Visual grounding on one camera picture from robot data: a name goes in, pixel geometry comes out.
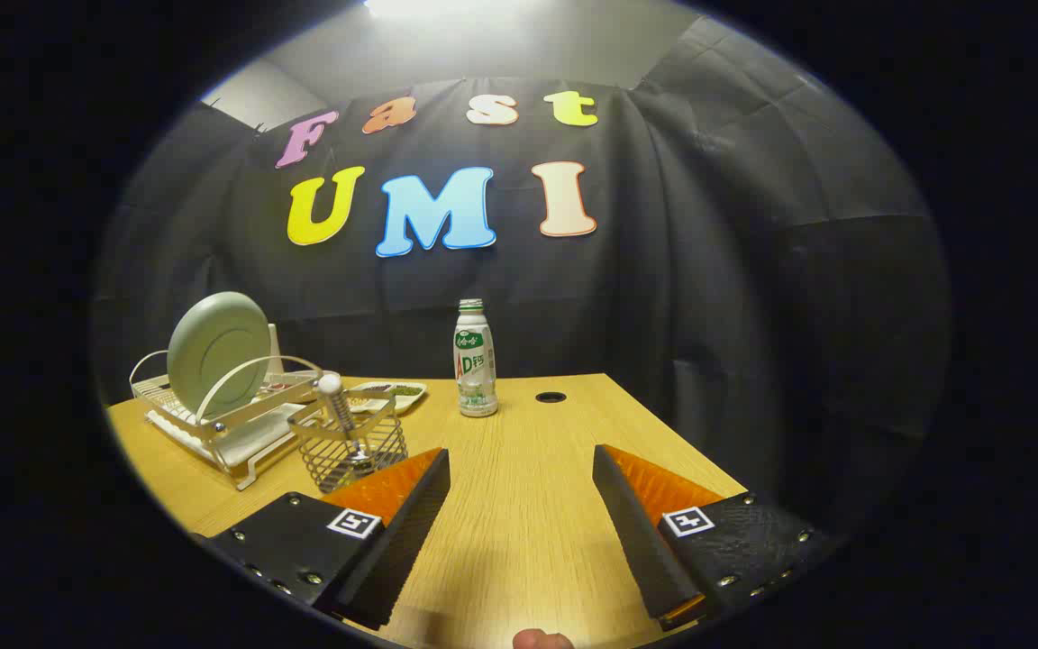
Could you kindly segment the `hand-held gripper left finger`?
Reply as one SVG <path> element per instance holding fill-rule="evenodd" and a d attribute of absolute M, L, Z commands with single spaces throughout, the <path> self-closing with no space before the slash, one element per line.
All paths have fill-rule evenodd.
<path fill-rule="evenodd" d="M 281 494 L 211 538 L 211 551 L 262 586 L 378 631 L 450 490 L 433 448 L 325 496 Z"/>

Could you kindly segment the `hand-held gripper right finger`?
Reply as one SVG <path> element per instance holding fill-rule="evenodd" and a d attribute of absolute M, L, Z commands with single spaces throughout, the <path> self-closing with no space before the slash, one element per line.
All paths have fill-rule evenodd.
<path fill-rule="evenodd" d="M 834 550 L 831 535 L 752 490 L 721 496 L 609 444 L 595 447 L 592 480 L 663 631 L 737 615 Z"/>

